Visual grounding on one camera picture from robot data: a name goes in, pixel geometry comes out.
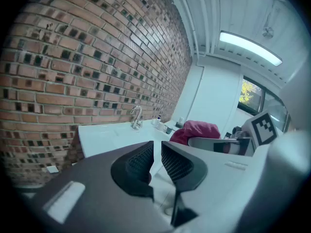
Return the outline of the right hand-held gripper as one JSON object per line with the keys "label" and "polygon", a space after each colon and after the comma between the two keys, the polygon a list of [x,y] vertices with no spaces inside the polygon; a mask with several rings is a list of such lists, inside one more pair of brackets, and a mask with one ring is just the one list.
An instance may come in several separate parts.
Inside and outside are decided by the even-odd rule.
{"label": "right hand-held gripper", "polygon": [[265,110],[247,119],[243,124],[235,125],[230,138],[192,137],[188,140],[188,145],[207,151],[253,156],[259,146],[270,144],[277,136],[273,119],[268,110]]}

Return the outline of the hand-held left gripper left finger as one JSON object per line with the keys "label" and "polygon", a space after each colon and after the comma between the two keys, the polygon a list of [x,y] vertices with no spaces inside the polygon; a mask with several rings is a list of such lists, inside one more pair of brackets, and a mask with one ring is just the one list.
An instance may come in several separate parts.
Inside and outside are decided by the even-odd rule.
{"label": "hand-held left gripper left finger", "polygon": [[154,164],[154,142],[141,142],[113,150],[110,165],[110,193],[154,201],[150,186]]}

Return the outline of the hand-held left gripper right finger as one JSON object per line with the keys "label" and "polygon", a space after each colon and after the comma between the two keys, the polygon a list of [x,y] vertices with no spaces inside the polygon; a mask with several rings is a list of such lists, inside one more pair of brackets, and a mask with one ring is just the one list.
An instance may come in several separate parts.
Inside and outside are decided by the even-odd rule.
{"label": "hand-held left gripper right finger", "polygon": [[207,165],[195,155],[194,148],[169,141],[161,143],[161,161],[175,186],[171,225],[178,227],[198,216],[185,206],[181,194],[195,190],[203,182]]}

